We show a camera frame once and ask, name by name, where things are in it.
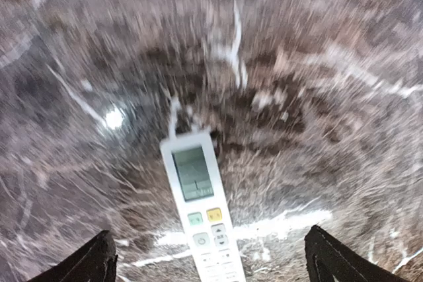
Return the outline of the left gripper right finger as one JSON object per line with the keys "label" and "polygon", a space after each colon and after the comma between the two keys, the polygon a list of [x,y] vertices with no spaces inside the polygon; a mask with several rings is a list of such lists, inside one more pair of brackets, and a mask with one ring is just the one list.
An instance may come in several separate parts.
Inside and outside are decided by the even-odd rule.
{"label": "left gripper right finger", "polygon": [[305,257],[311,282],[407,282],[359,256],[317,225],[305,236]]}

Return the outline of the white remote control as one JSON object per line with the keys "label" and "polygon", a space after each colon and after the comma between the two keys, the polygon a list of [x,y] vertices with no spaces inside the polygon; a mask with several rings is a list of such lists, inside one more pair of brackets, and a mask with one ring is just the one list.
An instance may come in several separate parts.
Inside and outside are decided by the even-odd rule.
{"label": "white remote control", "polygon": [[164,139],[160,150],[201,281],[245,281],[210,134]]}

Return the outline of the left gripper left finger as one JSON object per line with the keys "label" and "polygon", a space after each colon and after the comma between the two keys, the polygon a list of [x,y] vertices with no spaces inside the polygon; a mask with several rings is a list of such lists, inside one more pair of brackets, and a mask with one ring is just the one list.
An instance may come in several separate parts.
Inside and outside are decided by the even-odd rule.
{"label": "left gripper left finger", "polygon": [[117,260],[112,233],[102,230],[72,255],[28,282],[115,282]]}

